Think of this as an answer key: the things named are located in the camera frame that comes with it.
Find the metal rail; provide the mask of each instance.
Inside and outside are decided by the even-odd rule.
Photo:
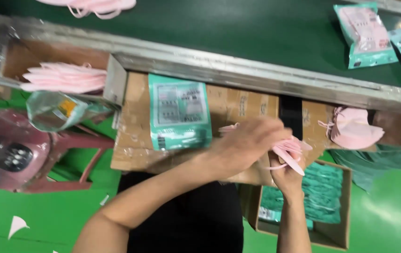
[[[361,108],[401,108],[401,88],[0,15],[9,36],[112,53],[125,69]]]

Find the yellow label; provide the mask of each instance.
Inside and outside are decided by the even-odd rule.
[[[65,100],[62,101],[59,105],[58,105],[58,110],[60,112],[62,112],[66,117],[69,118],[69,116],[71,116],[71,112],[72,110],[74,110],[74,107],[77,104],[74,101],[71,100]]]

